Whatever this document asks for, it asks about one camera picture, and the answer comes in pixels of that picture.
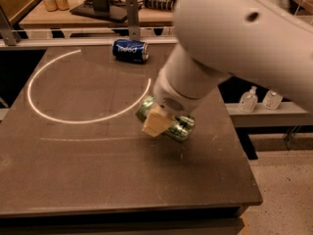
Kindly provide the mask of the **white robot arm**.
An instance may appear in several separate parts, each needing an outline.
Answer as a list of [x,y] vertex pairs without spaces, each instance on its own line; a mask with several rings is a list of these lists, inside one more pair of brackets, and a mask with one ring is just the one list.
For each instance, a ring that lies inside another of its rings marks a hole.
[[233,75],[313,111],[313,30],[288,0],[179,0],[178,40],[159,71],[143,130],[156,137]]

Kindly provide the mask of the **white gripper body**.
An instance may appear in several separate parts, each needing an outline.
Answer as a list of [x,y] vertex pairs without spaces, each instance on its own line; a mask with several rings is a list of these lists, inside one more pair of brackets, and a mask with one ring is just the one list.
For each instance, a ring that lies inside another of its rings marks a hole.
[[201,99],[191,99],[176,92],[166,78],[164,70],[158,73],[153,95],[157,104],[175,116],[187,116],[201,104]]

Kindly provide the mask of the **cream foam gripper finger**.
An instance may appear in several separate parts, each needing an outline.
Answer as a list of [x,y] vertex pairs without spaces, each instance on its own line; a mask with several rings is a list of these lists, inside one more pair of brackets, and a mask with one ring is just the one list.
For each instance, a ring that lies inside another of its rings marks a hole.
[[142,131],[152,137],[157,137],[167,130],[173,122],[173,115],[165,111],[160,105],[154,104],[148,113]]

